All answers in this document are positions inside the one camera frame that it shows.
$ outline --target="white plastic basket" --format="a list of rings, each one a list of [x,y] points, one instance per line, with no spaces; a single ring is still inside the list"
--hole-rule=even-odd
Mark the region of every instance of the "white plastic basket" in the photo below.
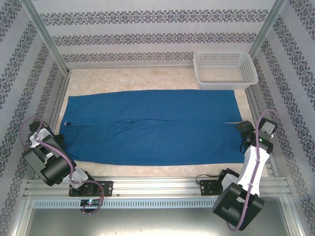
[[[202,90],[246,89],[258,83],[254,63],[246,52],[195,52],[193,67]]]

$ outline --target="purple wire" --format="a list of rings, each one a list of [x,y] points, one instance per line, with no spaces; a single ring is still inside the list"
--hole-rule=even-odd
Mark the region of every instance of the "purple wire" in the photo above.
[[[259,131],[259,123],[261,121],[261,119],[263,118],[263,116],[267,113],[267,112],[271,112],[273,114],[275,114],[276,120],[278,121],[278,115],[276,113],[275,110],[271,110],[271,109],[267,109],[266,111],[264,111],[260,117],[257,120],[256,123],[256,128],[255,128],[255,138],[256,138],[256,154],[257,154],[257,160],[256,160],[256,165],[254,168],[254,171],[252,173],[252,177],[251,177],[251,181],[249,183],[249,187],[247,190],[247,194],[245,197],[245,202],[244,202],[244,206],[243,206],[243,211],[242,211],[242,215],[241,215],[241,219],[238,222],[237,226],[235,228],[232,228],[230,226],[230,224],[228,222],[226,222],[227,227],[231,230],[231,231],[238,231],[240,229],[240,227],[242,226],[244,219],[245,219],[245,215],[246,215],[246,210],[247,210],[247,206],[248,206],[248,202],[250,200],[250,195],[251,195],[251,190],[252,190],[252,184],[254,183],[255,177],[256,177],[256,173],[259,167],[259,163],[260,163],[260,154],[259,154],[259,136],[258,136],[258,131]]]
[[[70,181],[71,181],[72,183],[74,183],[74,184],[79,184],[79,183],[94,183],[94,184],[96,184],[96,185],[98,185],[98,186],[100,187],[100,189],[101,189],[101,191],[102,191],[102,196],[101,196],[101,198],[100,198],[100,203],[99,203],[98,207],[97,207],[94,211],[88,213],[88,215],[92,215],[92,214],[94,214],[95,212],[97,212],[97,211],[100,209],[100,207],[103,205],[104,196],[105,196],[105,194],[104,194],[104,189],[103,189],[102,185],[101,185],[100,183],[96,182],[96,181],[93,181],[93,180],[84,180],[84,181],[76,182],[76,181],[74,181],[74,180],[72,179],[72,174],[73,174],[73,171],[74,171],[74,167],[73,167],[71,161],[69,160],[69,158],[68,158],[62,151],[58,150],[56,147],[54,147],[54,146],[52,146],[52,145],[50,145],[50,144],[47,144],[47,143],[45,143],[45,142],[39,140],[39,138],[37,137],[37,135],[38,135],[38,133],[39,133],[41,127],[43,126],[43,120],[42,120],[41,117],[39,117],[39,116],[30,117],[30,118],[27,118],[27,119],[22,123],[21,128],[20,128],[20,131],[19,131],[19,139],[20,139],[20,142],[21,142],[21,144],[22,144],[22,146],[23,146],[23,149],[26,150],[26,149],[27,149],[27,146],[24,145],[24,143],[23,143],[23,141],[22,141],[22,129],[23,129],[23,126],[25,125],[25,123],[26,123],[27,121],[29,121],[30,119],[32,119],[32,118],[36,118],[36,119],[40,120],[40,125],[39,125],[38,129],[37,129],[36,132],[35,132],[34,139],[35,139],[36,142],[38,142],[39,144],[41,144],[41,145],[43,145],[43,146],[49,148],[50,150],[53,150],[53,151],[55,151],[56,153],[58,153],[58,154],[68,163],[68,165],[69,165],[69,167],[70,167],[70,175],[69,175]],[[84,208],[85,208],[85,206],[83,206],[82,211],[83,211],[83,214],[86,214],[86,212],[84,211]]]

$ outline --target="purple cable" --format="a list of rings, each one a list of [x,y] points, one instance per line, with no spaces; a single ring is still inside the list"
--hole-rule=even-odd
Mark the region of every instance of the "purple cable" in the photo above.
[[[237,226],[235,228],[232,228],[230,226],[230,224],[228,222],[226,222],[227,224],[227,227],[231,230],[231,231],[238,231],[240,229],[240,227],[242,226],[243,222],[244,222],[244,219],[245,219],[245,215],[246,215],[246,210],[247,210],[247,206],[248,206],[248,202],[250,200],[250,195],[251,195],[251,190],[252,190],[252,184],[254,183],[254,180],[255,180],[255,177],[256,177],[256,173],[257,173],[257,170],[258,170],[258,167],[259,167],[259,163],[260,163],[260,154],[259,154],[259,136],[258,136],[258,130],[259,130],[259,123],[261,121],[261,119],[263,118],[263,116],[267,113],[267,112],[271,112],[273,114],[275,114],[276,116],[276,120],[278,121],[278,115],[276,113],[275,110],[271,110],[271,109],[267,109],[266,111],[264,111],[260,117],[258,118],[257,120],[257,123],[256,123],[256,128],[255,128],[255,138],[256,138],[256,154],[257,154],[257,160],[256,160],[256,165],[255,165],[255,168],[254,168],[254,171],[252,173],[252,177],[251,177],[251,181],[249,183],[249,187],[248,187],[248,190],[247,190],[247,194],[246,194],[246,197],[245,197],[245,202],[244,202],[244,206],[243,206],[243,211],[242,211],[242,215],[241,215],[241,219],[240,221],[238,222]]]
[[[25,123],[26,123],[27,121],[29,121],[30,119],[32,119],[32,118],[36,118],[36,119],[40,120],[40,125],[39,125],[38,129],[37,129],[36,132],[35,132],[34,139],[35,139],[39,144],[41,144],[41,145],[43,145],[43,146],[49,148],[50,150],[53,150],[53,151],[55,151],[56,153],[58,153],[58,154],[68,163],[68,165],[69,165],[69,167],[70,167],[70,174],[69,174],[69,179],[70,179],[70,181],[71,181],[72,183],[75,183],[75,184],[79,184],[79,183],[94,183],[94,184],[96,184],[96,185],[98,185],[98,186],[100,187],[100,189],[101,189],[101,191],[102,191],[102,196],[101,196],[101,198],[100,198],[100,203],[99,203],[98,207],[97,207],[94,211],[92,211],[92,212],[90,212],[90,213],[88,213],[88,214],[89,214],[89,215],[92,215],[92,214],[94,214],[95,212],[97,212],[97,211],[100,209],[100,207],[103,205],[103,201],[104,201],[104,195],[105,195],[105,194],[104,194],[104,189],[103,189],[102,185],[101,185],[100,183],[96,182],[96,181],[93,181],[93,180],[84,180],[84,181],[76,182],[76,181],[74,181],[74,180],[72,179],[72,174],[73,174],[73,171],[74,171],[74,167],[73,167],[71,161],[69,160],[69,158],[68,158],[65,154],[63,154],[63,152],[61,152],[60,150],[58,150],[58,149],[55,148],[54,146],[51,146],[50,144],[44,143],[43,141],[39,140],[39,138],[37,137],[37,135],[38,135],[38,133],[39,133],[41,127],[43,126],[43,120],[42,120],[41,117],[39,117],[39,116],[30,117],[30,118],[27,118],[27,119],[22,123],[21,128],[20,128],[20,131],[19,131],[19,139],[20,139],[20,142],[21,142],[21,144],[22,144],[22,146],[23,146],[23,149],[26,150],[26,149],[27,149],[27,146],[24,145],[24,143],[23,143],[23,141],[22,141],[22,129],[23,129],[23,126],[25,125]],[[85,206],[83,206],[82,211],[83,211],[83,214],[86,214],[86,212],[84,211],[84,208],[85,208]]]

